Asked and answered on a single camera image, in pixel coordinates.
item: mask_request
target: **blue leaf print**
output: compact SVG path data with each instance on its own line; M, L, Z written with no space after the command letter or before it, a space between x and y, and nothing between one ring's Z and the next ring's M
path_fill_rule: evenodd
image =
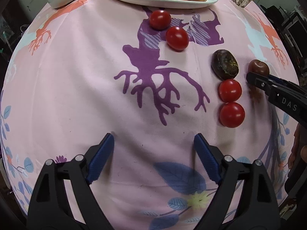
M187 208L188 202L183 198L175 197L168 201L168 205L174 210L184 210Z
M29 173L32 173L34 171L34 165L30 158L26 157L26 159L23 162L23 165L25 167L25 170Z
M276 198L277 198L278 200L281 199L281 190L279 190L279 191L277 192Z
M8 164L8 166L9 166L9 170L11 171L13 177L15 178L16 175L15 175L15 170L14 170L14 168L12 167L12 165L11 165L9 162L7 162L7 164Z
M284 137L283 134L280 135L280 144L281 144L282 146L285 145L285 137Z
M19 191L24 195L25 191L23 190L22 182L18 182Z
M185 223L196 223L198 221L200 221L200 218L195 217L195 218L185 220Z
M12 152L11 152L11 150L10 150L9 147L6 147L6 148L5 148L5 153L6 153L10 158L13 158Z
M173 190L189 195L206 190L205 179L194 169L180 163L155 163L154 168Z
M158 216L158 214L156 214L155 212L142 212L142 214L145 214L147 216L154 216L154 217Z
M4 129L3 129L3 127L1 126L1 131L2 131L2 136L4 137L4 139L6 140L7 139L7 137L6 137L6 135L5 135L5 132L4 132Z
M10 112L11 112L11 106L8 105L8 106L5 107L5 109L4 109L3 118L4 118L4 119L7 119L8 116L10 115Z
M7 131L10 131L9 125L7 123L5 123L4 126Z
M284 153L282 153L282 155L280 156L280 161L283 162L287 157L287 152L285 151Z
M159 218L154 218L150 225L149 230L162 230L174 226L179 220L178 214L166 215Z
M28 198L27 198L25 195L24 195L24 198L25 198L25 200L26 200L26 203L29 205L30 202L29 202Z
M279 134L280 134L280 129L277 129L277 131L276 131L276 137L279 137Z
M246 156L240 156L237 159L237 162L240 162L240 163L251 163L251 161Z
M33 193L33 189L24 180L23 185L25 186L27 192L31 195Z
M282 180L283 180L283 171L279 170L278 171L278 182L282 183Z
M289 121L289 115L287 113L284 113L284 125L286 125L288 121Z

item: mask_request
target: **pink tablecloth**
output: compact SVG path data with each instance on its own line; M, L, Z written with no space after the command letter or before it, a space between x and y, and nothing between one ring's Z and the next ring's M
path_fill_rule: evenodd
M107 132L115 136L115 150L91 189L115 229L195 227L217 188L192 149L199 132L223 154L261 159L278 202L285 198L296 122L264 94L252 100L245 82L248 63L259 59L273 75L297 83L269 21L254 2L246 9L229 0L167 9L172 25L189 34L188 48L178 53L167 46L165 31L149 27L155 9L118 0L76 0L59 10L46 5L25 32L1 93L2 151L25 212L45 160L71 160ZM246 117L234 129L218 122L220 81L210 67L218 49L239 64L238 103Z

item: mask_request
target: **yellow flower print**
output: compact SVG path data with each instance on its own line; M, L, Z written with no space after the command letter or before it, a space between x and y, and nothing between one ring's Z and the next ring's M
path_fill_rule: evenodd
M187 200L188 207L192 207L195 210L205 209L208 204L208 197L206 191L201 192L200 194L195 192L194 195L191 195L190 199Z

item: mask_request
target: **cherry tomato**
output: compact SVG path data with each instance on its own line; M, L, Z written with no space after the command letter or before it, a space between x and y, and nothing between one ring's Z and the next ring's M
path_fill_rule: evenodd
M171 24L171 15L165 10L155 10L149 17L149 25L156 30L166 29Z
M221 100L226 103L234 102L240 98L242 88L234 79L224 80L219 86L219 95Z
M267 77L270 74L268 65L260 60L252 60L248 65L248 71Z
M222 125L228 128L236 128L245 118L245 111L243 107L236 103L230 102L228 104L224 104L220 111L220 121Z
M189 36L181 27L171 27L166 31L166 42L175 50L184 50L189 44Z

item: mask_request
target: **red cherry tomato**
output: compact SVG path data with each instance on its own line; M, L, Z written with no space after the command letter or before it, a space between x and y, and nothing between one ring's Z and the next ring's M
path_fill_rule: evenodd
M166 29L171 24L171 15L165 10L155 10L149 17L149 25L156 30Z
M226 103L238 100L241 94L241 85L234 79L224 80L219 86L220 98Z
M171 27L166 31L166 42L175 50L184 50L189 44L189 36L181 27Z
M220 121L222 125L228 128L236 128L245 118L245 111L243 107L236 103L230 102L228 104L224 104L220 111Z

